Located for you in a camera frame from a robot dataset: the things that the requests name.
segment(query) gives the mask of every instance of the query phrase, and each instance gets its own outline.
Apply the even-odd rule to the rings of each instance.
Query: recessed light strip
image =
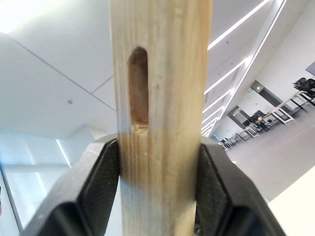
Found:
[[[209,126],[213,123],[213,121],[215,121],[216,119],[218,119],[218,117],[212,119],[209,123],[207,123],[205,126],[202,127],[201,132],[204,132],[207,128],[209,128]]]
[[[219,119],[218,117],[214,118],[214,119],[211,121],[210,126],[208,126],[206,129],[204,129],[203,131],[201,131],[201,134],[205,134],[205,133],[215,124],[215,122],[217,122],[218,119]]]
[[[202,131],[201,135],[205,135],[209,131],[209,129],[211,129],[213,127],[214,124],[215,123],[212,123],[206,130]]]
[[[236,28],[238,28],[242,23],[244,23],[249,17],[251,17],[255,12],[257,12],[260,8],[266,5],[270,0],[264,0],[257,7],[247,13],[242,19],[232,25],[228,30],[226,30],[223,34],[221,34],[217,39],[215,39],[212,43],[209,44],[208,50],[212,49],[216,46],[222,39],[227,37],[230,33],[232,33]]]
[[[206,95],[210,90],[212,90],[215,86],[217,86],[219,83],[221,83],[223,80],[225,80],[227,77],[229,77],[234,71],[236,71],[241,65],[243,65],[248,59],[242,60],[240,63],[238,63],[233,69],[231,69],[229,72],[227,72],[225,75],[223,75],[218,81],[216,81],[213,85],[211,85],[209,88],[205,90],[203,93]]]
[[[223,94],[221,97],[219,97],[216,101],[211,103],[205,110],[202,111],[202,114],[204,114],[207,110],[212,108],[214,105],[216,105],[221,99],[223,99],[225,96],[227,96],[229,93],[233,93],[233,89],[230,89],[229,91],[226,91],[225,94]]]
[[[233,99],[233,97],[234,97],[236,91],[237,91],[237,90],[239,89],[239,87],[241,86],[241,83],[242,83],[243,80],[245,79],[245,77],[246,77],[247,73],[249,72],[249,70],[250,70],[252,64],[254,63],[256,57],[258,56],[258,54],[259,54],[259,52],[260,52],[262,46],[263,46],[264,43],[266,42],[266,40],[267,40],[267,38],[268,38],[268,36],[269,36],[269,34],[270,34],[272,28],[274,27],[274,25],[275,25],[277,19],[279,18],[280,14],[281,14],[281,12],[282,12],[282,10],[283,10],[283,8],[284,8],[286,2],[287,2],[287,0],[283,0],[281,7],[280,7],[279,11],[278,11],[277,14],[276,14],[276,17],[274,18],[274,20],[273,20],[273,22],[272,22],[270,28],[268,29],[268,31],[267,31],[267,33],[266,33],[264,39],[262,40],[260,46],[258,47],[258,49],[257,49],[257,51],[256,51],[256,53],[255,53],[255,55],[254,55],[253,58],[252,58],[250,64],[248,65],[248,67],[247,67],[247,69],[246,69],[246,71],[245,71],[243,77],[241,78],[241,80],[240,80],[240,82],[238,83],[237,87],[233,90],[232,96],[230,97],[229,101],[227,102],[227,104],[226,104],[226,106],[225,106],[225,108],[224,108],[222,114],[220,115],[219,119],[222,118],[223,113],[224,113],[225,110],[227,109],[228,105],[231,103],[231,101],[232,101],[232,99]]]
[[[64,157],[64,159],[66,161],[66,163],[71,168],[71,164],[70,164],[69,158],[67,157],[67,155],[66,155],[66,153],[65,153],[65,151],[64,151],[64,149],[63,149],[63,147],[62,147],[62,145],[61,145],[61,143],[59,141],[59,139],[55,139],[55,140],[57,142],[57,145],[58,145],[58,147],[59,147],[59,149],[60,149],[60,151],[61,151],[61,153],[62,153],[62,155],[63,155],[63,157]]]
[[[208,132],[208,133],[207,133],[207,135],[206,135],[206,137],[207,137],[207,138],[208,138],[208,137],[209,137],[209,135],[211,134],[211,131],[212,131],[212,130],[213,130],[213,128],[215,127],[215,125],[216,125],[217,121],[218,121],[218,120],[216,120],[216,121],[213,123],[213,125],[212,125],[211,129],[209,129],[209,132]]]
[[[217,135],[213,135],[219,142],[221,142],[221,140],[217,137]]]
[[[223,109],[224,109],[224,106],[218,108],[215,112],[213,112],[211,115],[209,115],[207,118],[205,118],[205,119],[201,122],[201,124],[205,123],[208,119],[210,119],[211,117],[213,117],[213,115],[214,115],[215,113],[217,113],[218,111],[223,110]]]

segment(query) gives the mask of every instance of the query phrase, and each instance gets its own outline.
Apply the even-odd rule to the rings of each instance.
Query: clamp jaw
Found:
[[[21,236],[103,236],[119,180],[115,135],[88,146],[49,192]],[[285,236],[253,182],[223,148],[203,138],[196,188],[203,236]]]

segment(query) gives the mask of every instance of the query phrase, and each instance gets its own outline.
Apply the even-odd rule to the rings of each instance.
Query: gray surface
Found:
[[[315,110],[227,151],[269,201],[315,165]]]

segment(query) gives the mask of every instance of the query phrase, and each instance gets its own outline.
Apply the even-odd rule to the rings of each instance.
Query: linear led light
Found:
[[[209,129],[209,131],[208,131],[208,133],[206,134],[206,136],[205,136],[205,137],[207,137],[207,138],[209,137],[209,135],[211,134],[211,131],[212,131],[213,127],[215,127],[215,125],[216,125],[217,121],[218,121],[218,119],[217,119],[217,120],[215,120],[215,122],[213,123],[213,125],[211,125],[211,128]]]
[[[232,33],[236,28],[238,28],[242,23],[244,23],[249,17],[251,17],[253,14],[255,14],[256,11],[258,11],[260,8],[262,8],[264,5],[266,5],[269,1],[270,0],[264,0],[257,7],[255,7],[253,10],[251,10],[249,13],[247,13],[242,19],[240,19],[238,22],[236,22],[234,25],[232,25],[229,29],[227,29],[223,34],[221,34],[217,39],[215,39],[212,43],[209,44],[208,50],[210,50],[214,46],[216,46],[222,39],[224,39],[230,33]]]
[[[223,94],[221,97],[219,97],[216,101],[211,103],[205,110],[202,111],[202,114],[204,114],[207,110],[212,108],[214,105],[216,105],[221,99],[223,99],[225,96],[227,96],[229,93],[233,93],[233,89],[230,89],[229,91],[226,91],[225,94]]]
[[[61,143],[60,143],[59,139],[56,139],[56,142],[57,142],[57,145],[58,145],[58,147],[59,147],[59,149],[60,149],[60,151],[61,151],[61,153],[62,153],[62,155],[63,155],[63,157],[64,157],[64,159],[66,161],[66,163],[71,168],[70,161],[69,161],[69,159],[68,159],[68,157],[67,157],[67,155],[66,155],[66,153],[65,153],[65,151],[63,149],[63,147],[61,146]]]
[[[0,32],[10,33],[32,17],[52,10],[61,0],[7,0],[0,1]]]
[[[213,85],[211,85],[209,88],[205,90],[203,95],[206,95],[210,90],[212,90],[215,86],[217,86],[219,83],[221,83],[223,80],[225,80],[227,77],[229,77],[234,71],[236,71],[241,65],[243,65],[248,59],[242,60],[240,63],[238,63],[233,69],[231,69],[229,72],[227,72],[225,75],[223,75],[218,81],[216,81]]]
[[[221,142],[221,140],[214,134],[213,135],[219,142]]]
[[[208,131],[209,131],[209,129],[211,129],[212,127],[213,127],[213,125],[215,124],[215,122],[214,123],[212,123],[206,130],[204,130],[203,132],[201,132],[201,135],[205,135],[205,134],[207,134],[208,133]]]
[[[257,51],[256,51],[256,53],[255,53],[255,55],[254,55],[253,58],[252,58],[250,64],[248,65],[248,67],[247,67],[247,69],[246,69],[246,71],[245,71],[243,77],[241,78],[241,80],[240,80],[240,82],[238,83],[238,85],[236,86],[236,88],[233,90],[232,96],[230,97],[229,101],[227,102],[226,106],[224,107],[224,110],[223,110],[222,114],[220,115],[219,119],[221,119],[221,117],[223,116],[223,113],[224,113],[225,110],[227,109],[228,105],[231,103],[231,101],[232,101],[232,99],[233,99],[233,97],[234,97],[236,91],[237,91],[237,90],[239,89],[239,87],[241,86],[241,83],[242,83],[243,80],[245,79],[245,77],[246,77],[247,73],[249,72],[249,70],[250,70],[252,64],[254,63],[256,57],[258,56],[258,54],[259,54],[259,52],[260,52],[262,46],[263,46],[264,43],[266,42],[266,40],[267,40],[267,38],[268,38],[268,36],[269,36],[269,34],[270,34],[272,28],[274,27],[274,25],[275,25],[277,19],[279,18],[280,14],[281,14],[281,12],[282,12],[282,10],[283,10],[283,8],[284,8],[286,2],[287,2],[287,0],[283,0],[282,5],[280,6],[280,9],[279,9],[279,11],[278,11],[277,14],[276,14],[276,17],[274,18],[274,20],[273,20],[273,22],[272,22],[270,28],[268,29],[268,31],[267,31],[267,33],[266,33],[264,39],[262,40],[260,46],[258,47],[258,49],[257,49]]]
[[[209,115],[207,118],[205,118],[205,119],[201,122],[201,124],[205,123],[208,119],[210,119],[211,117],[213,117],[214,114],[216,114],[217,112],[219,112],[220,110],[223,110],[223,109],[224,109],[224,106],[218,108],[215,112],[213,112],[211,115]]]
[[[209,129],[212,128],[212,126],[219,120],[218,117],[214,118],[212,121],[211,121],[211,124],[210,126],[208,126],[206,129],[204,129],[203,131],[201,131],[201,134],[205,134]]]
[[[207,123],[205,126],[202,127],[201,132],[205,131],[207,128],[209,128],[209,126],[213,123],[213,121],[215,121],[216,119],[218,119],[218,117],[212,119],[209,123]]]

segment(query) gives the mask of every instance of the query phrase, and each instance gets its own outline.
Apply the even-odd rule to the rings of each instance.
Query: light wood grain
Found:
[[[210,13],[210,0],[111,0],[124,236],[192,235]]]

